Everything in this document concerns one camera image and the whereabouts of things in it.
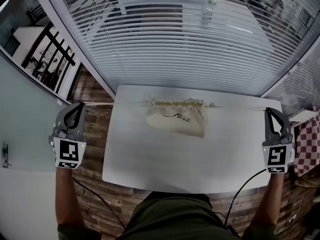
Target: white venetian blinds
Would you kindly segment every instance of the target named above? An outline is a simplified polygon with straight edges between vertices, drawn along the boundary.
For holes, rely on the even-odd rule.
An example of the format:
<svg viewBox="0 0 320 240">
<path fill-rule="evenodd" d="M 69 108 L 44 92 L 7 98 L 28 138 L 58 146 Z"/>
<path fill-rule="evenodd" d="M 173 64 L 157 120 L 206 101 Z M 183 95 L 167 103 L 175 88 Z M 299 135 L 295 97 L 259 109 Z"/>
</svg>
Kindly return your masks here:
<svg viewBox="0 0 320 240">
<path fill-rule="evenodd" d="M 114 91 L 128 84 L 256 96 L 312 42 L 320 8 L 320 0 L 63 1 L 69 32 Z"/>
</svg>

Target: forearm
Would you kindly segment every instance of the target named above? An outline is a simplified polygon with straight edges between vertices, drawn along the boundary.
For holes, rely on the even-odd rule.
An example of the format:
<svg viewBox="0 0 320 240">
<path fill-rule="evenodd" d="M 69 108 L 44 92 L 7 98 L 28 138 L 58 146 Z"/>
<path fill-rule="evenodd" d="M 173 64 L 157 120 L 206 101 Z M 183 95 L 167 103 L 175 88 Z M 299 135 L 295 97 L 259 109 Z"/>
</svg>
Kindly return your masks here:
<svg viewBox="0 0 320 240">
<path fill-rule="evenodd" d="M 71 169 L 57 167 L 55 177 L 55 215 L 58 225 L 84 227 Z"/>
<path fill-rule="evenodd" d="M 272 173 L 267 189 L 251 222 L 252 225 L 275 226 L 280 215 L 284 173 Z"/>
</svg>

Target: wooden floor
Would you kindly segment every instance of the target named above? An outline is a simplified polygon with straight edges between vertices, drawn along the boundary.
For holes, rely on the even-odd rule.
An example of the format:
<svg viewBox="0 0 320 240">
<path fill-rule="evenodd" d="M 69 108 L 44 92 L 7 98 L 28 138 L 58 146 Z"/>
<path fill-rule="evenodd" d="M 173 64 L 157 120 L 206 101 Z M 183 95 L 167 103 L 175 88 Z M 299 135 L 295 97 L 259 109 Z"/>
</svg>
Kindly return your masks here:
<svg viewBox="0 0 320 240">
<path fill-rule="evenodd" d="M 112 102 L 113 100 L 91 74 L 85 68 L 82 68 L 74 86 L 71 101 Z M 119 186 L 102 180 L 104 152 L 111 112 L 112 106 L 86 108 L 84 135 L 87 146 L 83 162 L 79 169 L 74 170 L 74 176 L 82 184 L 98 193 L 126 225 L 136 205 L 142 202 L 150 192 Z M 228 224 L 231 224 L 240 236 L 250 224 L 264 191 L 265 187 L 244 190 L 236 198 Z M 123 228 L 95 195 L 78 185 L 76 185 L 76 192 L 85 224 L 89 228 L 101 232 L 104 240 L 113 240 L 121 235 Z M 303 239 L 306 228 L 302 218 L 312 206 L 314 193 L 313 189 L 296 187 L 291 194 L 289 175 L 285 176 L 281 213 L 276 227 L 279 239 Z M 213 206 L 212 210 L 226 215 L 234 195 L 235 192 L 208 195 Z M 289 220 L 295 214 L 296 219 L 290 224 Z M 224 222 L 224 218 L 221 215 L 218 216 Z"/>
</svg>

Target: cloth bag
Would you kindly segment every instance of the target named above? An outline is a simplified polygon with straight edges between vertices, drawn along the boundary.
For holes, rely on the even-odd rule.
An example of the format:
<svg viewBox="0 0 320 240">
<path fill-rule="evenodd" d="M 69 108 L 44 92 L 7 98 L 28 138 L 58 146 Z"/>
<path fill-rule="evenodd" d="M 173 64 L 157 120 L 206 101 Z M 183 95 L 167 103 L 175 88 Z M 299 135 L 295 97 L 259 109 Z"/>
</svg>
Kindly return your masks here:
<svg viewBox="0 0 320 240">
<path fill-rule="evenodd" d="M 208 115 L 203 101 L 189 99 L 152 105 L 146 112 L 146 123 L 160 130 L 203 138 L 208 125 Z"/>
</svg>

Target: door handle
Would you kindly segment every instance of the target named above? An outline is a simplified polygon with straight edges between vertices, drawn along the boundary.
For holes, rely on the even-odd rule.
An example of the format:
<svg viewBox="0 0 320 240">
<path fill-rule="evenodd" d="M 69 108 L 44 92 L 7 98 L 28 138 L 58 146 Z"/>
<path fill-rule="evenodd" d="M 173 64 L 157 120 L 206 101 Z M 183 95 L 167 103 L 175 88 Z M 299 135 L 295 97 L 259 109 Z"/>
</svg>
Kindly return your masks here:
<svg viewBox="0 0 320 240">
<path fill-rule="evenodd" d="M 2 167 L 8 168 L 8 145 L 3 143 L 2 146 Z"/>
</svg>

